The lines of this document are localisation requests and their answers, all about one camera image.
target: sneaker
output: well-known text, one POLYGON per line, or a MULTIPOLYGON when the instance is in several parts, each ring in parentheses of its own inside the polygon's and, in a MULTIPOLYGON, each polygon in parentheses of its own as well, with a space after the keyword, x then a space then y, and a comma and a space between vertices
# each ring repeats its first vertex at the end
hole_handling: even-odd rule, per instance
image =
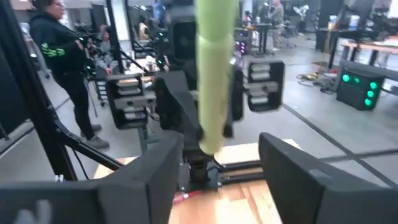
POLYGON ((88 140, 87 145, 95 148, 95 149, 107 149, 109 148, 109 142, 100 139, 98 136, 92 137, 90 140, 88 140))
MULTIPOLYGON (((97 133, 102 130, 102 126, 100 124, 92 124, 91 127, 93 128, 94 133, 97 133)), ((80 131, 80 136, 82 138, 85 137, 85 134, 80 131)))

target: person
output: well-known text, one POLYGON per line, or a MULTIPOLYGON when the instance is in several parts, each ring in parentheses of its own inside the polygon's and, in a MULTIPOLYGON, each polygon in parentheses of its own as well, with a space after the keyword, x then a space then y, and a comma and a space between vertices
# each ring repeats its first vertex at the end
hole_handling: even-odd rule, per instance
POLYGON ((54 80, 68 93, 75 105, 76 123, 86 143, 96 149, 109 147, 95 132, 101 125, 92 125, 88 115, 88 90, 84 83, 84 47, 79 38, 66 26, 59 23, 64 15, 60 0, 45 0, 30 19, 30 35, 39 46, 54 80))
POLYGON ((93 39, 91 38, 87 40, 87 51, 90 58, 95 58, 95 56, 97 55, 97 49, 94 45, 93 39))
POLYGON ((139 20, 139 28, 138 28, 139 38, 141 40, 149 40, 149 29, 146 25, 147 20, 145 16, 139 15, 138 20, 139 20))
POLYGON ((101 40, 102 42, 99 44, 101 55, 95 57, 96 64, 104 69, 107 75, 112 75, 113 70, 116 69, 119 64, 117 61, 113 60, 112 57, 109 33, 105 31, 101 40))
POLYGON ((276 26, 276 30, 272 33, 272 40, 274 42, 274 50, 282 47, 282 36, 281 33, 284 29, 284 6, 280 3, 279 0, 274 0, 274 10, 269 13, 269 19, 274 23, 276 26))

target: black metal frame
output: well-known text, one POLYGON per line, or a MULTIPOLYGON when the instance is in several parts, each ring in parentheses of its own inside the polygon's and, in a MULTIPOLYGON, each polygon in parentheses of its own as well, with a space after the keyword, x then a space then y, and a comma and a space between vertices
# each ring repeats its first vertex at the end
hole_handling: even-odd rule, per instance
POLYGON ((62 125, 34 69, 9 1, 0 2, 0 17, 0 28, 8 30, 8 35, 0 37, 0 62, 15 78, 54 174, 63 175, 65 180, 78 180, 65 146, 112 170, 122 167, 123 164, 84 144, 62 125))

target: cable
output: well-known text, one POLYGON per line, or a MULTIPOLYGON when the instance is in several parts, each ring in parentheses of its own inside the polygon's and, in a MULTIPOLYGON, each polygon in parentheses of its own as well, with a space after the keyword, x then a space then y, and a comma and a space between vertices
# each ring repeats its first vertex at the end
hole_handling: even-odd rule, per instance
POLYGON ((72 151, 73 151, 73 153, 74 153, 74 155, 75 155, 77 161, 79 162, 79 165, 80 165, 80 167, 81 167, 81 170, 83 171, 83 174, 85 175, 86 179, 89 180, 90 178, 88 178, 88 175, 87 175, 87 173, 86 173, 86 169, 85 169, 85 167, 83 166, 83 163, 81 162, 81 160, 80 160, 78 154, 76 153, 76 150, 74 150, 74 149, 72 148, 72 151))
POLYGON ((320 87, 320 91, 326 94, 333 94, 335 91, 333 90, 333 86, 335 81, 332 77, 329 77, 322 73, 313 73, 311 75, 297 75, 298 84, 308 87, 317 86, 320 87), (325 80, 320 80, 319 76, 326 77, 325 80))

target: black equipment box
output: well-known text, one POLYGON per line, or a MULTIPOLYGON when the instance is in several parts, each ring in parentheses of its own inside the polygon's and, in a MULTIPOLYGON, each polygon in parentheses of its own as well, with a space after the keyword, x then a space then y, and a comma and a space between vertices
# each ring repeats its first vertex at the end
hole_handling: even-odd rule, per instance
POLYGON ((360 111, 373 110, 383 83, 384 76, 380 73, 343 67, 336 100, 360 111))

